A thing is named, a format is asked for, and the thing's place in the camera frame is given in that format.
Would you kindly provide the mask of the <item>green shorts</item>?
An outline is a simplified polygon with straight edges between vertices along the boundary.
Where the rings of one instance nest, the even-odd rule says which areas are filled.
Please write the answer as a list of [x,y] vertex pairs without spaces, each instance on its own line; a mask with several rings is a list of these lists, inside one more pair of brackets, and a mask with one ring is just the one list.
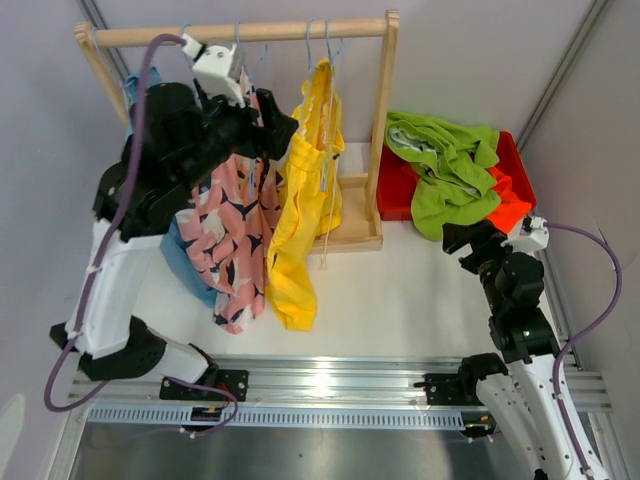
[[500,132],[464,126],[430,115],[391,111],[385,145],[419,176],[410,212],[430,241],[443,239],[446,224],[469,226],[501,204],[489,169],[496,166]]

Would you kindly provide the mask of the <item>orange shorts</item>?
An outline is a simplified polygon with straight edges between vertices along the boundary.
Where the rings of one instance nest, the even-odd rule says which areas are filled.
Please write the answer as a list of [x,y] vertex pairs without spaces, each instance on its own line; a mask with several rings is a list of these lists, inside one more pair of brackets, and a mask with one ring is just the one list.
[[510,176],[502,173],[497,167],[489,168],[488,172],[496,181],[492,190],[499,196],[500,204],[487,219],[502,233],[510,234],[533,206],[530,202],[522,200],[514,191]]

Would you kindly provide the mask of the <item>yellow shorts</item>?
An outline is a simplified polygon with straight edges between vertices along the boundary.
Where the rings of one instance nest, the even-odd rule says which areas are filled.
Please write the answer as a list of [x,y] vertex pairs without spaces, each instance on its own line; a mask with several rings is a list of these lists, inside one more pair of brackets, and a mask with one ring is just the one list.
[[292,117],[298,129],[278,172],[281,213],[266,260],[266,297],[288,331],[312,329],[317,297],[307,257],[317,238],[328,243],[342,222],[342,193],[337,180],[345,150],[343,102],[335,85],[335,66],[324,58],[301,87],[302,102]]

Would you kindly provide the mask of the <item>pink patterned shorts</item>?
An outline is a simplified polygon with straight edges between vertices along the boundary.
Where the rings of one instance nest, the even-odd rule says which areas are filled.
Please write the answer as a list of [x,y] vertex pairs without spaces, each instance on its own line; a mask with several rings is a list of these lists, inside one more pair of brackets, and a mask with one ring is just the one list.
[[212,320],[231,334],[265,307],[265,259],[281,213],[281,183],[273,161],[233,154],[175,215],[194,268],[217,291]]

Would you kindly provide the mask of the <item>blue hanger of green shorts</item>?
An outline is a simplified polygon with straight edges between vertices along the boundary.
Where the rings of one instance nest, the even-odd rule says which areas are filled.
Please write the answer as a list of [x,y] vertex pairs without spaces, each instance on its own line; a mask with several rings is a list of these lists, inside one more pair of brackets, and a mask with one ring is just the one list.
[[344,39],[339,37],[337,44],[333,45],[331,26],[332,18],[329,17],[325,20],[325,46],[329,66],[331,67],[332,72],[332,88],[334,90],[338,90],[340,80],[339,66],[344,54]]

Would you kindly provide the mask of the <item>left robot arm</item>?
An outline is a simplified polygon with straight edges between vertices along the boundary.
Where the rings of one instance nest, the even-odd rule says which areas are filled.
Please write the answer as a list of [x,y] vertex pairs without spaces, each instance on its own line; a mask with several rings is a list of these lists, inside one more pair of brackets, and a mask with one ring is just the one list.
[[80,353],[79,367],[91,380],[174,377],[194,399],[215,392],[217,376],[203,350],[161,336],[132,310],[152,251],[192,189],[232,154],[284,155],[298,122],[280,111],[271,91],[260,88],[256,96],[255,108],[233,106],[223,95],[207,97],[182,83],[157,84],[139,96],[145,119],[132,194],[125,194],[133,153],[128,140],[120,161],[102,174],[94,201],[99,265],[78,305],[83,325],[68,321],[50,329],[60,348]]

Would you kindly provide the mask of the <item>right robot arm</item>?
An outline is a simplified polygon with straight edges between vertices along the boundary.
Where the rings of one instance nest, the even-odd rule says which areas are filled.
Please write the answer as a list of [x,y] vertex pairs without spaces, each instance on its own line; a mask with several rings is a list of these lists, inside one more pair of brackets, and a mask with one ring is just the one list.
[[488,409],[532,478],[606,479],[566,383],[566,350],[540,308],[544,267],[535,254],[548,242],[541,217],[525,218],[509,234],[488,220],[444,226],[445,253],[471,249],[459,263],[480,280],[496,347],[461,361],[456,389]]

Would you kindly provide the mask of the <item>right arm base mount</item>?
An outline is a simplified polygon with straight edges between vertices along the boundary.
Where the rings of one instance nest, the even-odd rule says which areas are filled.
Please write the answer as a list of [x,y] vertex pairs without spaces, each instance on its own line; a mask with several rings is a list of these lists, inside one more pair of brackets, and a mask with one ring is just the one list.
[[413,387],[424,392],[430,406],[480,406],[470,383],[459,374],[426,373]]

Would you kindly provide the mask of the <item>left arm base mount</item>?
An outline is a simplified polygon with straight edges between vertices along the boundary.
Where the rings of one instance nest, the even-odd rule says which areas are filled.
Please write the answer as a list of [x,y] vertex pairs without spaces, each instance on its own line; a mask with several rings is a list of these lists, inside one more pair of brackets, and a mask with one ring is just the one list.
[[219,391],[229,392],[238,402],[246,400],[249,386],[248,370],[216,369],[207,371],[195,384],[183,384],[170,377],[162,380],[159,398],[177,401],[222,402],[228,397]]

